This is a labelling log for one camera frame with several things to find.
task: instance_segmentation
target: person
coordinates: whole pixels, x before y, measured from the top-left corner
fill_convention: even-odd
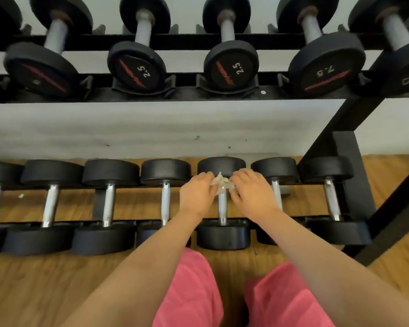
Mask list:
[[[217,185],[212,173],[180,189],[180,209],[135,249],[63,327],[217,327],[221,298],[204,257],[186,243],[207,214]],[[370,270],[311,233],[279,209],[264,177],[234,172],[236,206],[291,261],[247,282],[250,327],[409,327],[409,300]]]

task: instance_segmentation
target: right hand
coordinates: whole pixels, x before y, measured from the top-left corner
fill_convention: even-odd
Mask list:
[[[233,202],[251,221],[258,223],[281,212],[273,189],[260,173],[240,169],[233,173],[230,181],[238,188],[238,192],[229,190]]]

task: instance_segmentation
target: hand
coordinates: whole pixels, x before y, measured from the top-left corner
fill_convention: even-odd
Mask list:
[[[240,169],[233,173],[230,181],[238,188],[238,192],[229,190],[233,202],[251,221],[258,223],[281,211],[271,186],[260,173]]]
[[[200,173],[180,189],[180,211],[199,217],[200,220],[207,214],[214,201],[218,185],[211,186],[214,179],[212,172]]]

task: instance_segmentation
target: dumbbell rack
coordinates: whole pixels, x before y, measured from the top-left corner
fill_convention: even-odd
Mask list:
[[[382,50],[387,43],[382,34],[358,34],[365,50]],[[65,50],[90,51],[109,50],[120,41],[133,40],[134,35],[103,35],[91,34],[69,37]],[[219,34],[155,34],[152,36],[150,47],[154,50],[209,50],[220,42]],[[251,43],[257,50],[296,50],[304,46],[303,34],[236,34],[237,40]],[[0,37],[0,51],[11,44],[30,41],[42,45],[45,36],[13,36]],[[287,95],[279,86],[279,79],[285,72],[261,72],[258,74],[259,87],[250,94],[225,95],[210,94],[197,89],[198,74],[174,74],[176,87],[167,96],[139,96],[127,95],[111,90],[112,77],[110,74],[82,74],[82,79],[89,78],[89,90],[95,94],[88,94],[81,102],[142,102],[142,101],[212,101],[212,100],[282,100],[294,99]],[[15,87],[8,100],[0,103],[58,103],[68,101],[51,100],[35,95]],[[311,148],[303,157],[305,160],[321,156],[345,156],[350,159],[354,168],[354,178],[337,183],[336,191],[342,214],[351,220],[366,221],[373,243],[366,246],[346,246],[344,252],[363,265],[369,265],[382,253],[392,247],[409,232],[409,176],[398,186],[385,203],[376,209],[371,188],[362,162],[359,146],[354,135],[357,127],[376,109],[384,97],[364,89],[363,74],[333,93],[320,98],[346,99],[333,118],[321,132]],[[104,193],[96,190],[96,200],[92,221],[71,221],[69,223],[96,223],[100,210],[103,208]],[[303,223],[306,216],[296,218]],[[118,220],[137,225],[142,220]],[[37,223],[17,223],[18,225],[36,225]]]

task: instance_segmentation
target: left hand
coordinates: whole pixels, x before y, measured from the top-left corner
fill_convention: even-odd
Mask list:
[[[200,173],[180,189],[180,210],[200,220],[207,214],[214,201],[218,185],[211,186],[214,179],[212,172]]]

